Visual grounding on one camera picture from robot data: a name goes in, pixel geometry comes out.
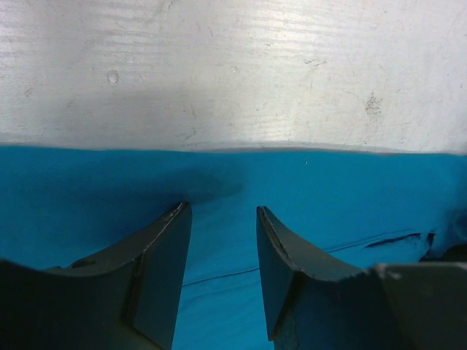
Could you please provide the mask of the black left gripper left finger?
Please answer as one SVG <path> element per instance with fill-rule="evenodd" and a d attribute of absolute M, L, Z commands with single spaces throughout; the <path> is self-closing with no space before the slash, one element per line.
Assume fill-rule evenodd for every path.
<path fill-rule="evenodd" d="M 170 349 L 192 210 L 152 224 L 66 268 L 1 261 L 3 349 Z"/>

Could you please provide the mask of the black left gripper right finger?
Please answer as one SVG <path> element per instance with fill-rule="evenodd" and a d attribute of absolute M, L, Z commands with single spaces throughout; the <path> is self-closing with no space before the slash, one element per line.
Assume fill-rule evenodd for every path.
<path fill-rule="evenodd" d="M 276 349 L 464 349 L 466 245 L 361 269 L 257 209 L 268 339 Z"/>

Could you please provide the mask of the teal blue t shirt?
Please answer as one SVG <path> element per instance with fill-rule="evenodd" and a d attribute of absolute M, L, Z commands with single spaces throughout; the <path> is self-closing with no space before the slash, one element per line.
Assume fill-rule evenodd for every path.
<path fill-rule="evenodd" d="M 353 265 L 414 263 L 466 231 L 466 158 L 336 152 L 1 149 L 1 256 L 67 266 L 193 208 L 175 349 L 270 349 L 255 221 Z"/>

